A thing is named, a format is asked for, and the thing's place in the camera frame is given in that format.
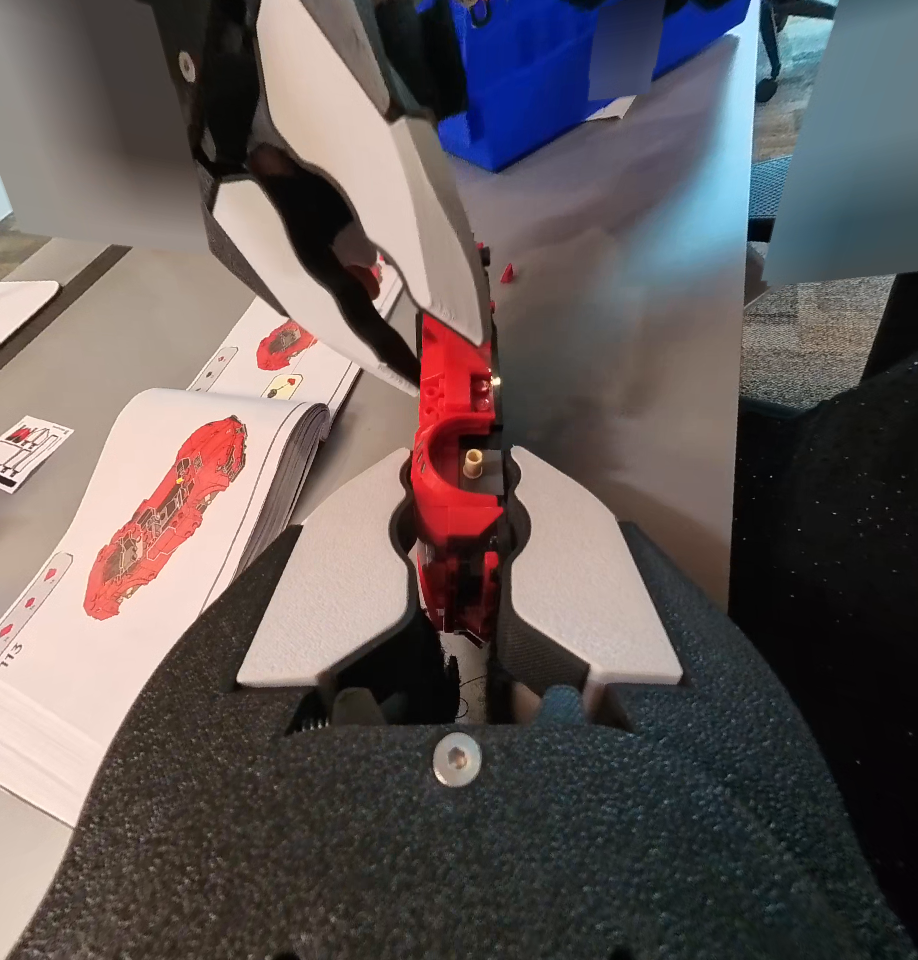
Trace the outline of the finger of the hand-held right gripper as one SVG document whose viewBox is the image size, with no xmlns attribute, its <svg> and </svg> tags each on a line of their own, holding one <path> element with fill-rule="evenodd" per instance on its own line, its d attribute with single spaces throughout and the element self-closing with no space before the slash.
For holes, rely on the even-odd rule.
<svg viewBox="0 0 918 960">
<path fill-rule="evenodd" d="M 365 284 L 330 248 L 302 260 L 285 220 L 257 181 L 219 181 L 212 215 L 283 316 L 360 368 L 407 394 L 418 393 L 417 356 L 383 319 Z"/>
<path fill-rule="evenodd" d="M 451 165 L 393 69 L 373 4 L 263 1 L 256 42 L 276 131 L 341 189 L 417 306 L 486 342 L 488 283 Z"/>
</svg>

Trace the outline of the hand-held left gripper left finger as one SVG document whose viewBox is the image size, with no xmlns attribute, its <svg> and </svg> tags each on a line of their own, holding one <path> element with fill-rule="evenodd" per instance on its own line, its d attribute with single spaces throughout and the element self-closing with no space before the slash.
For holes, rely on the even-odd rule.
<svg viewBox="0 0 918 960">
<path fill-rule="evenodd" d="M 407 506 L 399 448 L 323 500 L 302 525 L 237 682 L 311 688 L 405 628 L 417 577 L 394 522 Z"/>
</svg>

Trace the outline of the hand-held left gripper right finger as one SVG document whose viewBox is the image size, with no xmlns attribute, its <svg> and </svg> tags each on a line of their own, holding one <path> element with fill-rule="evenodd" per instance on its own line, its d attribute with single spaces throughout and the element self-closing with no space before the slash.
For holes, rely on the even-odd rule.
<svg viewBox="0 0 918 960">
<path fill-rule="evenodd" d="M 501 666 L 537 697 L 572 688 L 585 712 L 610 686 L 677 686 L 683 668 L 615 515 L 524 447 L 507 463 Z"/>
</svg>

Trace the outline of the red lego car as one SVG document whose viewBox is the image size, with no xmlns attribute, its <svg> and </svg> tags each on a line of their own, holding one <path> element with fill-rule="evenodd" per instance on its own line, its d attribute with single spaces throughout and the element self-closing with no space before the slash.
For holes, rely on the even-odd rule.
<svg viewBox="0 0 918 960">
<path fill-rule="evenodd" d="M 495 326 L 472 345 L 417 313 L 418 424 L 410 482 L 418 577 L 429 618 L 478 647 L 493 641 L 511 550 Z"/>
</svg>

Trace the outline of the lego instruction booklet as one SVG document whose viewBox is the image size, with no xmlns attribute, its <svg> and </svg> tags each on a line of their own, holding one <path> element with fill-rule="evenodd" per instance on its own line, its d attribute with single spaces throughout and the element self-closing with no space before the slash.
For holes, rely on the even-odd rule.
<svg viewBox="0 0 918 960">
<path fill-rule="evenodd" d="M 71 523 L 0 585 L 0 788 L 73 827 L 116 730 L 200 614 L 285 529 L 360 367 L 256 298 L 186 390 L 118 414 Z"/>
</svg>

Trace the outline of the blue plastic bin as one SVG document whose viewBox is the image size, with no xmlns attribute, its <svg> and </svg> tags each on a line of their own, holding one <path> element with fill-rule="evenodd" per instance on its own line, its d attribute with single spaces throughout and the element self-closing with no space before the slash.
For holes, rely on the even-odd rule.
<svg viewBox="0 0 918 960">
<path fill-rule="evenodd" d="M 498 172 L 705 50 L 748 1 L 445 2 L 467 107 L 441 120 L 444 150 Z"/>
</svg>

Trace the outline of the white rounded pad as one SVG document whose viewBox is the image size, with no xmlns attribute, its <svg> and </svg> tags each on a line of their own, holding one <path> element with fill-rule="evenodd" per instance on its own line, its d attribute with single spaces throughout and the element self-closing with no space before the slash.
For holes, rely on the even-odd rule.
<svg viewBox="0 0 918 960">
<path fill-rule="evenodd" d="M 0 281 L 0 347 L 60 293 L 54 280 Z"/>
</svg>

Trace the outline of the white sticker sheet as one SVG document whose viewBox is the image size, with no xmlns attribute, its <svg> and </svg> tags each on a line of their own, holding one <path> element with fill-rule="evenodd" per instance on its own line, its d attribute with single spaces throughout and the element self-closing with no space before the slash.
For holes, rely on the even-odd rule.
<svg viewBox="0 0 918 960">
<path fill-rule="evenodd" d="M 0 436 L 0 490 L 13 494 L 74 434 L 74 429 L 24 416 Z"/>
</svg>

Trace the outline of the office chair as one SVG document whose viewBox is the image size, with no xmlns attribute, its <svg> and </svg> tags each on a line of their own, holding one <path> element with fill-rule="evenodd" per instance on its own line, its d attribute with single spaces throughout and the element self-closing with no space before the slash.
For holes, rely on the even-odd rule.
<svg viewBox="0 0 918 960">
<path fill-rule="evenodd" d="M 918 270 L 769 287 L 762 272 L 790 159 L 752 168 L 742 384 L 799 408 L 918 354 Z"/>
</svg>

